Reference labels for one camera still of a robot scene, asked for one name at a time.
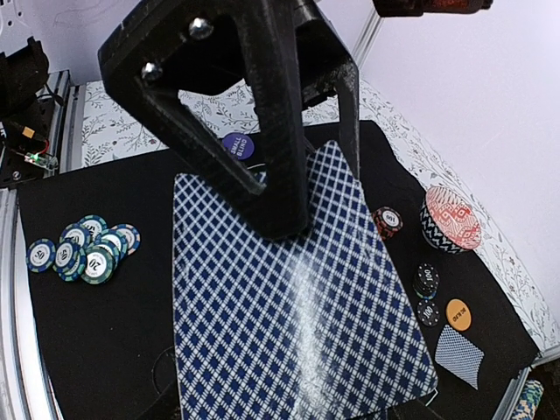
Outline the blue green chip stack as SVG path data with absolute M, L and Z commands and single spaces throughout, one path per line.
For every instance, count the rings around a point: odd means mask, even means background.
M 129 223 L 110 226 L 97 214 L 87 214 L 67 225 L 54 246 L 52 267 L 68 283 L 107 283 L 119 264 L 141 245 L 138 228 Z

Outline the black 100 poker chip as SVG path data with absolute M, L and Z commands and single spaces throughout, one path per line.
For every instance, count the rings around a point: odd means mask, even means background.
M 420 263 L 412 283 L 415 293 L 420 298 L 432 300 L 437 295 L 439 283 L 436 268 L 427 262 Z

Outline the red poker chip stack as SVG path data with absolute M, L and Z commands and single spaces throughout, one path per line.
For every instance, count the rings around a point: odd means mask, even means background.
M 373 212 L 374 224 L 381 238 L 386 241 L 403 228 L 402 216 L 392 207 L 382 206 Z

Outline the orange big blind button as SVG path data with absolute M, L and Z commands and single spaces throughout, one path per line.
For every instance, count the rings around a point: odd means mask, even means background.
M 472 314 L 468 305 L 458 299 L 451 299 L 446 308 L 445 316 L 449 325 L 458 332 L 468 330 L 472 324 Z

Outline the purple small blind button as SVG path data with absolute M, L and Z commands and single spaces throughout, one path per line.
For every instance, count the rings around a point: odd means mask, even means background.
M 255 152 L 253 140 L 244 133 L 230 132 L 222 138 L 221 142 L 240 161 L 251 158 Z

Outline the blue playing card deck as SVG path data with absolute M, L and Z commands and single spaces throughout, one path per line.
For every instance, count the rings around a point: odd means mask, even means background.
M 202 178 L 173 194 L 184 419 L 379 418 L 438 384 L 412 305 L 340 147 L 307 159 L 310 224 L 269 241 Z

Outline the blue white poker chip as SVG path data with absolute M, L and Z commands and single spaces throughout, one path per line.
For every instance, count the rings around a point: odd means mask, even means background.
M 26 264 L 29 271 L 41 273 L 51 268 L 55 253 L 56 248 L 51 240 L 47 238 L 37 239 L 27 249 Z

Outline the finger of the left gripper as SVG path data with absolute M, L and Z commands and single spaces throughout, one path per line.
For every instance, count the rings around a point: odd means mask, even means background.
M 258 234 L 309 216 L 294 4 L 142 1 L 98 52 L 107 95 L 175 151 Z M 240 161 L 230 132 L 253 140 Z
M 359 70 L 343 41 L 313 1 L 294 8 L 302 108 L 338 100 L 339 147 L 360 177 Z

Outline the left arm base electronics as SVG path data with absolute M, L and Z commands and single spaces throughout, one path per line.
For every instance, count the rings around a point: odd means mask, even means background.
M 36 179 L 48 159 L 50 127 L 45 103 L 39 92 L 45 89 L 53 102 L 64 102 L 48 86 L 49 61 L 40 41 L 30 37 L 26 45 L 1 53 L 1 187 Z

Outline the black poker chip stack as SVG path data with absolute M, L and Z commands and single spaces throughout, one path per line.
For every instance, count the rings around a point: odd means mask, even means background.
M 424 326 L 433 327 L 440 320 L 438 306 L 431 300 L 421 300 L 416 306 L 416 314 Z

